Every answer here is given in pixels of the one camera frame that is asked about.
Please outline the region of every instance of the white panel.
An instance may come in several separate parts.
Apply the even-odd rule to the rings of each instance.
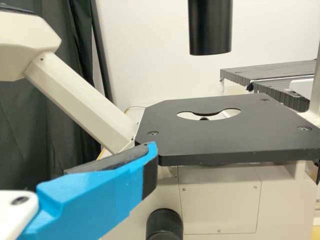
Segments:
[[[20,204],[12,204],[18,198]],[[0,191],[0,239],[17,239],[39,208],[38,197],[31,191]]]
[[[316,58],[318,0],[233,3],[232,51],[191,56],[188,0],[97,0],[116,105],[220,95],[222,68]]]
[[[261,181],[253,167],[179,167],[184,234],[254,233]]]

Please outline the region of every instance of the white plastic part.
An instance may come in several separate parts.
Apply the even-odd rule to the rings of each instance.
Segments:
[[[61,39],[41,17],[0,11],[0,81],[23,78],[39,54],[55,52]]]
[[[39,209],[38,197],[30,191],[0,191],[0,239],[14,240]]]
[[[306,99],[311,99],[312,85],[314,84],[313,78],[292,80],[290,82],[290,90],[300,94]]]
[[[54,53],[39,55],[24,76],[111,153],[131,145],[137,124]]]

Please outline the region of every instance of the screw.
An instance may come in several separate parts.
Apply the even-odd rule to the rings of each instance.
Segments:
[[[29,197],[27,196],[20,196],[20,197],[17,197],[15,200],[13,200],[11,202],[11,205],[20,205],[20,204],[23,204],[25,203],[26,201],[29,200]]]
[[[304,131],[304,132],[312,130],[312,128],[309,126],[298,126],[298,129],[300,129],[301,131]]]
[[[150,131],[150,132],[148,132],[148,135],[149,135],[149,136],[156,136],[156,135],[158,135],[158,134],[159,134],[158,131]]]

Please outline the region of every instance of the dark curtain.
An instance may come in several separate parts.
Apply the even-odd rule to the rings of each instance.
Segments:
[[[90,0],[0,2],[44,18],[62,39],[57,56],[93,85]],[[34,190],[99,152],[100,145],[26,79],[0,82],[0,189]]]

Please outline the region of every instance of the white wall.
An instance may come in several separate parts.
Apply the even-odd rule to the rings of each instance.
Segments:
[[[234,0],[232,52],[189,55],[188,0],[97,0],[114,101],[125,109],[222,93],[221,68],[310,60],[319,0]]]

